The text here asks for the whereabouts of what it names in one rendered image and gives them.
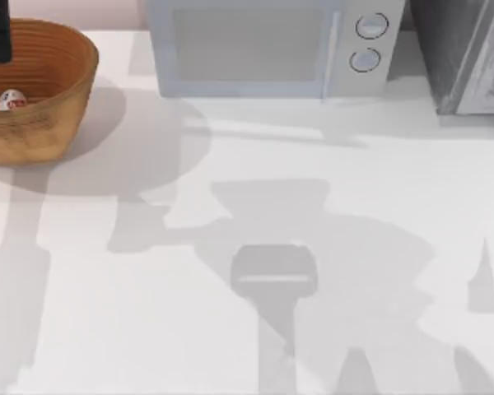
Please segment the white and red small can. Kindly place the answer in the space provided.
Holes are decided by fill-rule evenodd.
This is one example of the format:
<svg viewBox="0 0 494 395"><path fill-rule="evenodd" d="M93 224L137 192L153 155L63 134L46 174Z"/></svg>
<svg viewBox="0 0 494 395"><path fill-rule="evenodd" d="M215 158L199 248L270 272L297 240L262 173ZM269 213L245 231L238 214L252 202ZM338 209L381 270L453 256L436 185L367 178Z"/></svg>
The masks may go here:
<svg viewBox="0 0 494 395"><path fill-rule="evenodd" d="M0 95L0 112L27 105L27 98L17 89L7 89Z"/></svg>

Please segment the wooden basket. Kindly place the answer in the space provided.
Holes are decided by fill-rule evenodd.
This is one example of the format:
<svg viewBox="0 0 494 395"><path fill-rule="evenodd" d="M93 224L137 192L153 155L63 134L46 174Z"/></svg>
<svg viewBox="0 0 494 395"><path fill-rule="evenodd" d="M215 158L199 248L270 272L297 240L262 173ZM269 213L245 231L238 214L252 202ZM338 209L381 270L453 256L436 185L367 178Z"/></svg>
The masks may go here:
<svg viewBox="0 0 494 395"><path fill-rule="evenodd" d="M17 89L27 105L0 112L0 165L60 159L86 112L99 52L82 32L52 21L14 18L12 60L0 64L0 95Z"/></svg>

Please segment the microwave oven door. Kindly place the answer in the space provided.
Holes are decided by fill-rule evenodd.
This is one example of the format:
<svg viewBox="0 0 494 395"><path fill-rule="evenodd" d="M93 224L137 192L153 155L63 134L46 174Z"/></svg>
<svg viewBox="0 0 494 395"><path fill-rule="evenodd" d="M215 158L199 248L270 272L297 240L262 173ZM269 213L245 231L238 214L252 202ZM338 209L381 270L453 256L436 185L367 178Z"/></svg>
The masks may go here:
<svg viewBox="0 0 494 395"><path fill-rule="evenodd" d="M321 98L333 0L147 0L164 97Z"/></svg>

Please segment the round microwave knob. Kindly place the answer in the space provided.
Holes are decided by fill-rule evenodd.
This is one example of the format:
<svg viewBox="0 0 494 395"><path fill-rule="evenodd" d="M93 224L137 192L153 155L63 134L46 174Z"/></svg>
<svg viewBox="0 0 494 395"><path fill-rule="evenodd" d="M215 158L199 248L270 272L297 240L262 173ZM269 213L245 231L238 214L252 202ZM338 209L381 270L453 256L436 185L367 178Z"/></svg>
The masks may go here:
<svg viewBox="0 0 494 395"><path fill-rule="evenodd" d="M349 58L349 65L354 72L368 73L375 70L381 62L381 54L373 48L354 52Z"/></svg>
<svg viewBox="0 0 494 395"><path fill-rule="evenodd" d="M356 23L356 33L364 40L378 39L388 28L389 19L380 12L361 16Z"/></svg>

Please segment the pale microwave oven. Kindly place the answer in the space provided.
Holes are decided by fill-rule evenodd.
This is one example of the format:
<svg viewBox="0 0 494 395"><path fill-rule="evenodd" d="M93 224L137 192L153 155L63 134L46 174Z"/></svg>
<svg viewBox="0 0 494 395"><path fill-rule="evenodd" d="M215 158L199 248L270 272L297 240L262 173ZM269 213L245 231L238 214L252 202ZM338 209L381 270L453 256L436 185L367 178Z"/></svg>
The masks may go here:
<svg viewBox="0 0 494 395"><path fill-rule="evenodd" d="M389 74L406 0L333 0L340 8L338 40L330 82L330 98L374 96L384 88ZM363 39L356 33L361 16L383 13L389 19L389 28L378 39ZM350 56L366 48L381 54L380 65L368 73L354 72Z"/></svg>

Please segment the grey cabinet door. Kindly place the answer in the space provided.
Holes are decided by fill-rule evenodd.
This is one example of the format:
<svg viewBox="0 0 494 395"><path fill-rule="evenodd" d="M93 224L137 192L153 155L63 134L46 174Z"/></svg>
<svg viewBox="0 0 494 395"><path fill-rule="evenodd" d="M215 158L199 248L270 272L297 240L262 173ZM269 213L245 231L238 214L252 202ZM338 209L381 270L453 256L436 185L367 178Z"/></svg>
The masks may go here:
<svg viewBox="0 0 494 395"><path fill-rule="evenodd" d="M457 113L494 114L494 0L483 2L467 60L467 76Z"/></svg>

